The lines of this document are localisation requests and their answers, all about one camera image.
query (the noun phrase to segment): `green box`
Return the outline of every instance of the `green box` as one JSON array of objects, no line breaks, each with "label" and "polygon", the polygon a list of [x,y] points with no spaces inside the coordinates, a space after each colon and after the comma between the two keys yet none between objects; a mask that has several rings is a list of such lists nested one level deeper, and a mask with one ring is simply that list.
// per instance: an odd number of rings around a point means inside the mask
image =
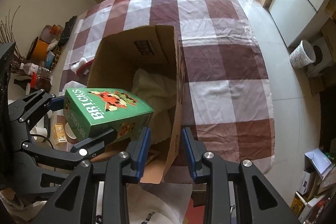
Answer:
[{"label": "green box", "polygon": [[122,89],[68,88],[64,97],[64,115],[80,141],[110,128],[118,131],[114,142],[137,139],[152,114],[146,102]]}]

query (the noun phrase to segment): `checkered tablecloth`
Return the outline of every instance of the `checkered tablecloth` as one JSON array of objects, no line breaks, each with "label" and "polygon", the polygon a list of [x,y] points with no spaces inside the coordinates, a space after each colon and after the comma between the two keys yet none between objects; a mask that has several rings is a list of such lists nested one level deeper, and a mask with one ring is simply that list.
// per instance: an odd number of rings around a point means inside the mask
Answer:
[{"label": "checkered tablecloth", "polygon": [[[273,104],[264,60],[237,0],[105,0],[78,18],[67,45],[61,86],[70,70],[94,58],[103,37],[145,25],[172,25],[186,63],[183,124],[226,160],[253,160],[267,172],[274,159]],[[179,157],[165,181],[189,177]]]}]

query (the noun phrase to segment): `wastebasket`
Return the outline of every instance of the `wastebasket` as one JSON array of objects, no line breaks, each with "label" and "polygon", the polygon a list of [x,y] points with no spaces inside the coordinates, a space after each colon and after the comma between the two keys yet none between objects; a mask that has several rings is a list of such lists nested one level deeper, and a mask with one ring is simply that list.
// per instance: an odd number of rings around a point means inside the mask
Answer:
[{"label": "wastebasket", "polygon": [[301,40],[300,44],[290,54],[289,61],[293,68],[299,69],[314,63],[316,60],[312,45],[307,40]]}]

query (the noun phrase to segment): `yellow box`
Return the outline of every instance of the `yellow box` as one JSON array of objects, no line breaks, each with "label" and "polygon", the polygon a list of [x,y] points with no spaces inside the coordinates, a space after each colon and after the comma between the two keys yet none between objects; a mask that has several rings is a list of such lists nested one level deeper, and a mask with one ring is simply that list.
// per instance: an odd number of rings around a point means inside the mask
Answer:
[{"label": "yellow box", "polygon": [[302,201],[297,196],[294,196],[293,203],[291,205],[291,210],[293,211],[293,213],[295,213],[296,216],[299,216],[302,208],[303,208]]},{"label": "yellow box", "polygon": [[54,136],[55,145],[67,143],[67,137],[61,123],[57,123],[52,127],[52,134]]}]

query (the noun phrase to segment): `water bottle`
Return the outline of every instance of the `water bottle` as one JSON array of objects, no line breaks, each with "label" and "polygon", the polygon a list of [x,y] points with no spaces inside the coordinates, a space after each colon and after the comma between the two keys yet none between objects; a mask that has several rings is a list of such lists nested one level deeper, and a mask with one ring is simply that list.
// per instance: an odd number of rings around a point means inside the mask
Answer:
[{"label": "water bottle", "polygon": [[44,67],[40,67],[38,65],[35,65],[33,63],[27,63],[27,64],[24,64],[24,63],[21,63],[21,66],[20,66],[20,69],[24,70],[24,72],[27,74],[27,75],[33,75],[36,74],[37,76],[42,76],[44,78],[48,78],[50,79],[51,77],[51,71],[44,68]]}]

